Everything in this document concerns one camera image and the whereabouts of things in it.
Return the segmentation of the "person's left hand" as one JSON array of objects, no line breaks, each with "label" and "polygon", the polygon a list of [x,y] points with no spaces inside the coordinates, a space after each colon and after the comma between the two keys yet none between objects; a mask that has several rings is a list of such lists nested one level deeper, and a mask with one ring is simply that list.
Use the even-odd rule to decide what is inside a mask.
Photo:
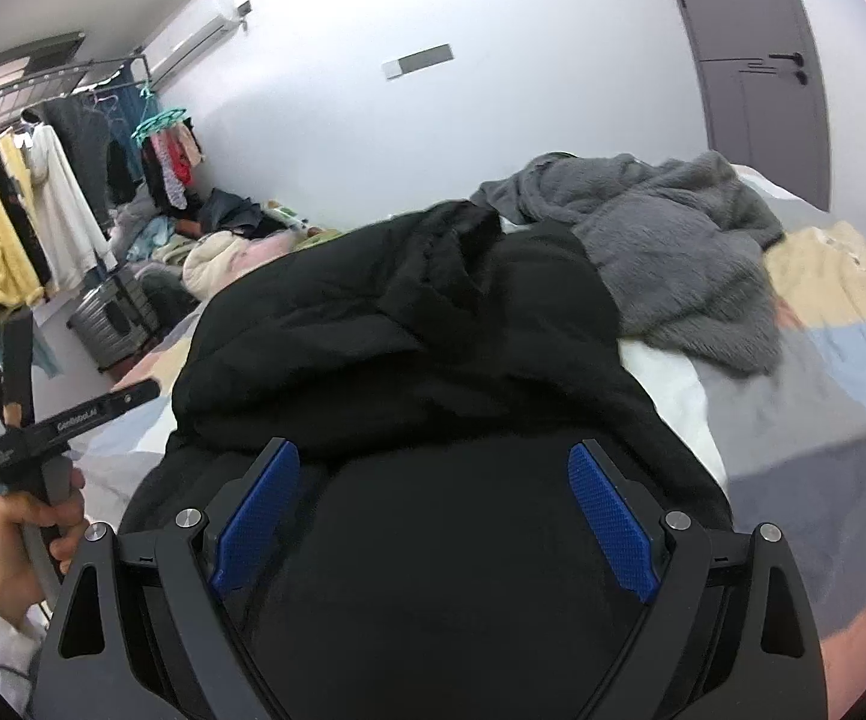
[{"label": "person's left hand", "polygon": [[0,617],[21,628],[29,608],[46,598],[23,541],[24,525],[58,528],[49,553],[66,574],[88,528],[81,491],[86,481],[80,468],[71,468],[71,493],[55,507],[29,493],[0,494]]}]

